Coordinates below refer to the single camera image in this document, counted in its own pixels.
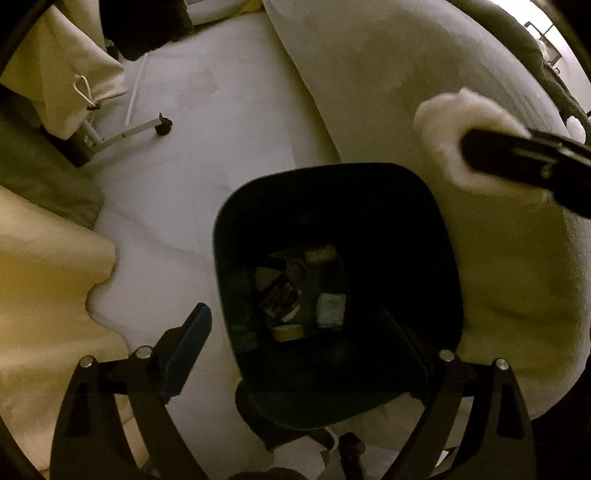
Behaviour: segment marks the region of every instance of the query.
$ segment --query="chair wheel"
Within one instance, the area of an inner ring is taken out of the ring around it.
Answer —
[[[170,131],[173,129],[172,120],[170,118],[166,118],[162,114],[159,114],[158,118],[160,118],[160,124],[154,127],[154,130],[156,130],[156,134],[159,137],[168,135]]]

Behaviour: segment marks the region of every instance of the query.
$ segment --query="metal stand leg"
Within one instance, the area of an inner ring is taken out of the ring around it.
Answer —
[[[340,465],[347,480],[365,480],[365,469],[360,456],[365,453],[365,444],[353,433],[339,437]]]
[[[156,133],[159,137],[163,137],[168,135],[172,129],[173,123],[168,118],[159,114],[158,118],[150,120],[144,124],[138,125],[137,127],[128,128],[127,130],[121,132],[114,137],[104,139],[101,137],[100,134],[92,127],[88,120],[84,120],[80,126],[80,132],[82,135],[88,137],[88,139],[92,142],[92,145],[88,145],[92,154],[96,154],[105,148],[110,147],[111,145],[115,145],[117,142],[124,140],[125,138],[133,137],[141,132],[149,130],[150,128],[154,128]]]

